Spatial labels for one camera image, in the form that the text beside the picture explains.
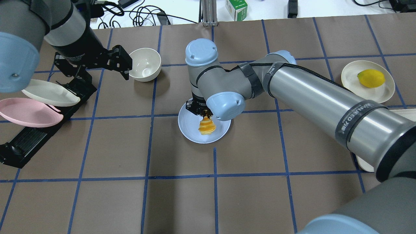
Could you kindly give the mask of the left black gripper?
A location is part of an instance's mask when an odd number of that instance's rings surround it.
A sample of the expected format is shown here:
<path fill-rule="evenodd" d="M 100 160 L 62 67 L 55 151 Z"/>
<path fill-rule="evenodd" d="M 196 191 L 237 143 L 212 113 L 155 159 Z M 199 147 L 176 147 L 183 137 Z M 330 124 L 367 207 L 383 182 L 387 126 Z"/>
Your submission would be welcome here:
<path fill-rule="evenodd" d="M 117 71 L 128 81 L 132 59 L 123 46 L 116 45 L 110 50 L 103 49 L 93 55 L 83 54 L 78 60 L 73 58 L 72 61 L 56 52 L 54 65 L 65 76 L 77 78 L 85 84 L 92 84 L 92 76 L 88 73 L 88 69 Z"/>

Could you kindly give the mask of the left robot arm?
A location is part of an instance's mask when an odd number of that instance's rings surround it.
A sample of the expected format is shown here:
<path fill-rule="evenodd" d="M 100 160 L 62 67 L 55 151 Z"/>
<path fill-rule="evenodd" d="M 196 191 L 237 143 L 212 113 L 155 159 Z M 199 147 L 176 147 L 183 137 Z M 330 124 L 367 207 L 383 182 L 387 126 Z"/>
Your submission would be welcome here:
<path fill-rule="evenodd" d="M 25 89 L 40 62 L 46 41 L 63 61 L 56 67 L 68 77 L 91 82 L 87 69 L 118 71 L 129 79 L 132 59 L 122 46 L 105 49 L 90 28 L 93 16 L 118 7 L 105 0 L 2 0 L 1 92 Z"/>

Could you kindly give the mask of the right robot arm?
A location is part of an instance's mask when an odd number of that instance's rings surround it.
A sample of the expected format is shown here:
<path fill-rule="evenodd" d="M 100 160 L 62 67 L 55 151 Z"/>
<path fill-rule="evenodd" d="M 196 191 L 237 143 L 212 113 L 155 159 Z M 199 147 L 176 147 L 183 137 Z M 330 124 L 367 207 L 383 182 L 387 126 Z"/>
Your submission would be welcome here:
<path fill-rule="evenodd" d="M 228 121 L 245 101 L 266 92 L 373 166 L 380 184 L 334 212 L 309 222 L 301 234 L 414 234 L 416 231 L 415 122 L 302 66 L 285 50 L 225 70 L 209 39 L 185 48 L 193 101 L 187 109 Z"/>

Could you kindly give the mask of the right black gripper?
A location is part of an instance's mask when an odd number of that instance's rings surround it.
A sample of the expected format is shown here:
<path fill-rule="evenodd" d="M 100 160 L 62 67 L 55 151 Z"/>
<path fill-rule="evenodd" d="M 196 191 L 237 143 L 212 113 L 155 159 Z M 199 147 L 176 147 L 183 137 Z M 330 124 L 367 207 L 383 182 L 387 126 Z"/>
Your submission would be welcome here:
<path fill-rule="evenodd" d="M 208 108 L 204 98 L 192 98 L 185 103 L 185 108 L 194 115 L 212 117 L 213 113 Z"/>

